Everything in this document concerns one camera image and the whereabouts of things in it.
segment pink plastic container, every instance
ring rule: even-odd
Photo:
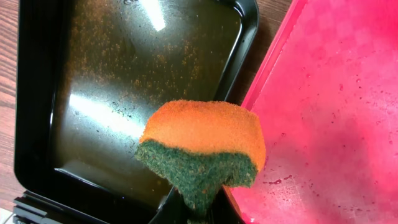
[[[267,148],[247,223],[398,223],[398,1],[295,0],[242,106]]]

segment wet surface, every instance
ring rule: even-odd
[[[211,100],[241,22],[212,0],[76,1],[52,122],[55,168],[157,208],[171,186],[134,159],[149,116]]]

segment water droplet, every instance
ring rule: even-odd
[[[282,180],[280,179],[275,182],[268,182],[268,184],[280,184],[280,183],[282,183]]]
[[[284,180],[292,178],[292,174],[290,174],[288,177],[285,177]]]
[[[123,3],[129,6],[132,4],[133,1],[138,1],[138,0],[124,0]]]

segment wood grain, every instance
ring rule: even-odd
[[[0,0],[0,207],[12,210],[22,186],[14,176],[18,1]]]
[[[257,0],[260,26],[230,101],[241,103],[291,0]],[[13,172],[18,0],[0,0],[0,207],[12,210],[24,189]]]

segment sponge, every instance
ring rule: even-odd
[[[266,149],[259,119],[248,110],[178,100],[149,118],[135,157],[176,186],[200,217],[223,185],[252,186]]]

